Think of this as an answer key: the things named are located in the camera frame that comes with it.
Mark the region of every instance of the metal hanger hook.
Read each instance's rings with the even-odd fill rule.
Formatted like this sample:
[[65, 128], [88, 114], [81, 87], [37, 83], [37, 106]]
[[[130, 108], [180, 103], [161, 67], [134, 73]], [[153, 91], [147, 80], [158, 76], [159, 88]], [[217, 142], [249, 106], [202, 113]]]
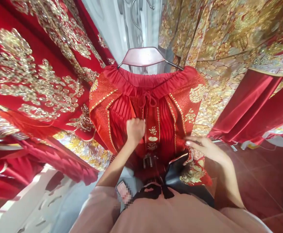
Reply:
[[[154, 6], [152, 6], [150, 4], [150, 1], [149, 0], [146, 0], [146, 1], [148, 2], [150, 9], [154, 10]], [[133, 21], [133, 24], [139, 29], [139, 33], [140, 33], [140, 37], [141, 37], [141, 45], [142, 45], [142, 47], [144, 47], [144, 41], [142, 39], [142, 29], [137, 25], [137, 23], [134, 21], [134, 18], [133, 18], [133, 6], [134, 6], [135, 2], [136, 2], [136, 0], [133, 0], [132, 5], [131, 5], [131, 19]]]

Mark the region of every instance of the pink shirt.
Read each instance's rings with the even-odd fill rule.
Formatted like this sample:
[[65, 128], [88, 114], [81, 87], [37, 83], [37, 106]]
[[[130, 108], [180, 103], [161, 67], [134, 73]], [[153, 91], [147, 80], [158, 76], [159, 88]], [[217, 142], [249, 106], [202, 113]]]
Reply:
[[194, 196], [170, 189], [173, 198], [136, 199], [120, 214], [115, 188], [95, 187], [70, 233], [107, 232], [268, 232], [256, 216], [243, 209], [217, 211]]

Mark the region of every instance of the clothes hanger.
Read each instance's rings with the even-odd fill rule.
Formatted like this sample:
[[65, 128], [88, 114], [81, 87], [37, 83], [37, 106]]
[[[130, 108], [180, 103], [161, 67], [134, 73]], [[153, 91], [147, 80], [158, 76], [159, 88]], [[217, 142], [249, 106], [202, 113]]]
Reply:
[[[122, 65], [131, 65], [131, 66], [138, 66], [138, 67], [146, 67], [146, 66], [151, 66], [158, 64], [160, 62], [165, 61], [167, 64], [178, 68], [180, 70], [184, 70], [184, 68], [167, 61], [160, 51], [156, 47], [144, 47], [143, 46], [143, 39], [142, 39], [142, 30], [141, 28], [137, 25], [137, 23], [133, 19], [133, 5], [136, 0], [133, 0], [132, 5], [131, 5], [131, 19], [133, 21], [133, 24], [139, 29], [140, 31], [140, 38], [141, 38], [141, 48], [132, 48], [127, 51], [125, 54], [125, 57], [123, 61], [118, 65], [118, 68]], [[154, 6], [152, 6], [147, 0], [147, 3], [149, 4], [149, 7], [154, 10]]]

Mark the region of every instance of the phone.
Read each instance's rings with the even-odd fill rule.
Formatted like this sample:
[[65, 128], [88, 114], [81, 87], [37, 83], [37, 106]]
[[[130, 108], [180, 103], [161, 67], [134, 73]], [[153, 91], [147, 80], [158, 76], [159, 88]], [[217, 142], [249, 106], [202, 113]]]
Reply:
[[122, 202], [127, 205], [132, 200], [131, 190], [127, 187], [124, 181], [121, 181], [116, 186], [117, 192], [120, 194], [122, 198]]

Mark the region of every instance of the floor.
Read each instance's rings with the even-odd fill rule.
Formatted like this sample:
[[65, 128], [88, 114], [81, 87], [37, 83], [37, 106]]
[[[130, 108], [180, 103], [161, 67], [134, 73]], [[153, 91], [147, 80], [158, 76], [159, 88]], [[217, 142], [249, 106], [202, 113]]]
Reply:
[[[274, 233], [283, 232], [283, 148], [266, 141], [254, 150], [237, 152], [224, 143], [217, 143], [234, 163], [240, 193], [248, 211], [259, 217]], [[217, 183], [216, 162], [206, 160], [206, 170], [213, 179], [209, 187], [214, 194]]]

